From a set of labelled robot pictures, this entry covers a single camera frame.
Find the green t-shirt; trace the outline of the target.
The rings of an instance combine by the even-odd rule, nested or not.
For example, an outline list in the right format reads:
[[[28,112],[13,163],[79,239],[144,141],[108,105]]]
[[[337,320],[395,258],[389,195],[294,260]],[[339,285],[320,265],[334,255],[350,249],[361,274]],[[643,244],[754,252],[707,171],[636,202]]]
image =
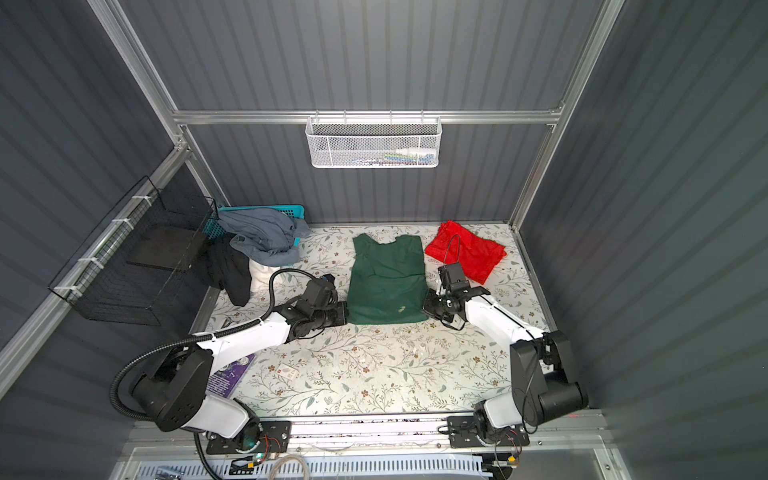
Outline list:
[[[353,244],[348,322],[392,325],[425,321],[428,286],[421,238],[401,235],[390,243],[379,243],[361,234]]]

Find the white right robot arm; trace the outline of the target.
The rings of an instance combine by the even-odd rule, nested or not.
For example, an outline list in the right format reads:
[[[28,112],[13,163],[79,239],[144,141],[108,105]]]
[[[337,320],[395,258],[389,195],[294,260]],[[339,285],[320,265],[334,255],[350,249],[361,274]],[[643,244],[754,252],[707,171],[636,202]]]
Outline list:
[[[423,311],[443,326],[461,331],[471,325],[498,346],[510,362],[510,391],[478,402],[471,416],[447,421],[453,448],[529,444],[529,436],[546,422],[589,404],[580,385],[571,342],[558,331],[525,323],[502,307],[482,286],[473,287],[460,264],[438,268],[440,287],[430,289]]]

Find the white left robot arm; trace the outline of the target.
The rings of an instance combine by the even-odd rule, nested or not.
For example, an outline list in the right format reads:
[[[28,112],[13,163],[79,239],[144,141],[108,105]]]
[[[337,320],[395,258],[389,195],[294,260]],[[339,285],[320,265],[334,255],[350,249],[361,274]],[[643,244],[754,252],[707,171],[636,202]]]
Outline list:
[[[302,294],[255,320],[157,347],[126,365],[110,387],[113,407],[164,431],[177,429],[232,442],[238,453],[264,453],[270,442],[244,402],[209,390],[216,373],[262,350],[308,340],[346,323],[335,279],[310,275]]]

